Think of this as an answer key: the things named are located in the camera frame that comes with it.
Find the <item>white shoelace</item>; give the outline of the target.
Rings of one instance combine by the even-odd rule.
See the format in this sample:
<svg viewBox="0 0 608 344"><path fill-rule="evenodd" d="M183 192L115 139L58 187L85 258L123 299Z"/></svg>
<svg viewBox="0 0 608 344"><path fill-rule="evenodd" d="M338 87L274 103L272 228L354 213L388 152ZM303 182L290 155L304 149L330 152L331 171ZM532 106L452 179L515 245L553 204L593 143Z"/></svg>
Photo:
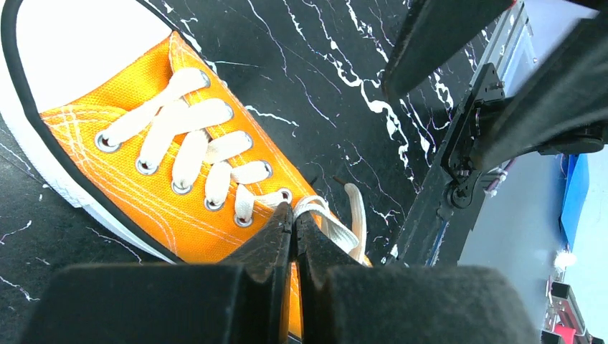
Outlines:
<svg viewBox="0 0 608 344"><path fill-rule="evenodd" d="M182 68L171 76L168 85L156 96L118 118L95 136L95 146L103 152L116 152L127 140L147 130L136 170L143 175L154 174L173 139L183 134L184 140L177 151L172 170L171 188L174 193L190 192L201 167L207 163L209 173L204 184L204 206L209 211L220 210L228 195L231 181L237 182L234 202L234 222L247 227L253 222L255 204L276 208L293 201L288 188L256 196L246 185L269 179L273 169L267 161L253 161L233 167L228 160L250 150L254 141L248 133L237 130L213 139L207 130L211 126L230 121L234 108L222 99L211 98L189 105L186 95L208 88L211 80L205 71Z"/></svg>

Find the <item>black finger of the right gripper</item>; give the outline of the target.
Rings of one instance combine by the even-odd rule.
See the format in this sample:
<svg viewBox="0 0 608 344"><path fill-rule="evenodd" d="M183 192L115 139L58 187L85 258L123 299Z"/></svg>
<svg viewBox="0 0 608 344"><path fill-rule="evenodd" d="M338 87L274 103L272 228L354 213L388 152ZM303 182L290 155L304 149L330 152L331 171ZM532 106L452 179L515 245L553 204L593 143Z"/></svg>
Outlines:
<svg viewBox="0 0 608 344"><path fill-rule="evenodd" d="M513 6L506 0L413 1L384 70L381 88L398 100Z"/></svg>
<svg viewBox="0 0 608 344"><path fill-rule="evenodd" d="M486 171L575 128L607 120L607 15L582 19L523 84L470 158Z"/></svg>

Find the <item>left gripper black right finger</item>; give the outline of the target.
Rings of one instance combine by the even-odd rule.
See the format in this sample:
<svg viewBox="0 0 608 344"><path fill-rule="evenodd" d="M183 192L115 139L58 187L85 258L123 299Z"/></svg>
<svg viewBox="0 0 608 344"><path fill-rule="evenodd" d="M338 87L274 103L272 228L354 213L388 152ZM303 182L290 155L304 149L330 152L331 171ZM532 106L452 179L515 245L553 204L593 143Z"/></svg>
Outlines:
<svg viewBox="0 0 608 344"><path fill-rule="evenodd" d="M294 223L304 343L539 343L512 284L479 266L365 267Z"/></svg>

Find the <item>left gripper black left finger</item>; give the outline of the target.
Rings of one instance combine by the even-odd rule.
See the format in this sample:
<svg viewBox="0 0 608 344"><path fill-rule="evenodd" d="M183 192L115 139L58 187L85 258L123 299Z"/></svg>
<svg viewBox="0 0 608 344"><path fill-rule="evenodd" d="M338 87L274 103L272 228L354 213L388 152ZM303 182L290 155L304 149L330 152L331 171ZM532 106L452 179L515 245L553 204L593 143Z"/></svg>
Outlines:
<svg viewBox="0 0 608 344"><path fill-rule="evenodd" d="M21 343L286 343L293 211L216 264L88 264L52 279Z"/></svg>

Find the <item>orange canvas sneaker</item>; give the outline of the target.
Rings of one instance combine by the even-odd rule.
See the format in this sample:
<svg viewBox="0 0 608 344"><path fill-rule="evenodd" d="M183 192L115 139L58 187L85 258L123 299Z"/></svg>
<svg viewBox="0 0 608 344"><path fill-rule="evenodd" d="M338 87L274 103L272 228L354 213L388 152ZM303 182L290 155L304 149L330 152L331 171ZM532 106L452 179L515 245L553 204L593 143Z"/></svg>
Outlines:
<svg viewBox="0 0 608 344"><path fill-rule="evenodd" d="M282 154L225 81L150 1L3 1L1 3L1 115L43 179L76 208L161 264L216 264L257 234L276 208L255 204L253 222L234 222L237 182L218 211L204 206L205 163L190 192L174 193L171 170L184 135L173 139L158 170L143 175L135 162L142 130L113 153L95 136L162 91L176 71L194 67L211 85L186 95L189 105L219 98L234 117L208 128L213 139L242 130L253 147L230 158L233 167L267 161L273 175L246 185L256 196L288 188L293 201L289 246L288 340L302 340L300 278L294 223L310 215L320 231L357 263L367 266L366 214L361 192L344 190L352 223L345 225L328 202Z"/></svg>

